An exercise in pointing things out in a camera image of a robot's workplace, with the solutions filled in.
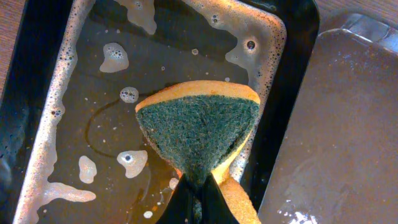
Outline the yellow green scrub sponge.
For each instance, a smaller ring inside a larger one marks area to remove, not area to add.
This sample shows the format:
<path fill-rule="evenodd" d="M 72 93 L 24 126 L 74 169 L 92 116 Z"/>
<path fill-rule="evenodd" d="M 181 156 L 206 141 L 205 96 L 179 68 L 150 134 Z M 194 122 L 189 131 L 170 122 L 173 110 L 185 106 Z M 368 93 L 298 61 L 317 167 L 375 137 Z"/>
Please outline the yellow green scrub sponge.
<path fill-rule="evenodd" d="M 151 147 L 186 175 L 194 191 L 193 223 L 202 223 L 200 193 L 209 173 L 239 223 L 259 222 L 229 166 L 248 141 L 260 104 L 249 86 L 199 80 L 165 88 L 136 106 L 136 119 Z"/>

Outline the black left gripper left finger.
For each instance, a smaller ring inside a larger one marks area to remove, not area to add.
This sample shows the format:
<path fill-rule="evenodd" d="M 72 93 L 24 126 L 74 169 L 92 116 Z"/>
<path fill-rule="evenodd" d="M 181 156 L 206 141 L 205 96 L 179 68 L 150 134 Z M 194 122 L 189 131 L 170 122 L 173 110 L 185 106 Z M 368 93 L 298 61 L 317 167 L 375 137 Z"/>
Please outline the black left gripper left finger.
<path fill-rule="evenodd" d="M 193 199 L 194 191 L 184 174 L 181 176 L 164 213 L 156 221 L 156 224 L 193 223 Z"/>

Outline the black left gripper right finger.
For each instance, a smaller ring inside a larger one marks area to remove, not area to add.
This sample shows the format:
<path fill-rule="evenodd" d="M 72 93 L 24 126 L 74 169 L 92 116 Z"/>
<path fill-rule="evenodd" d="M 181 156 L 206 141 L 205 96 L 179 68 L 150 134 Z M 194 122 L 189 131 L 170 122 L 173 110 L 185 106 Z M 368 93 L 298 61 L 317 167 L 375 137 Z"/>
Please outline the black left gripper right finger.
<path fill-rule="evenodd" d="M 200 201 L 203 224 L 239 224 L 212 173 L 209 173 L 201 187 Z"/>

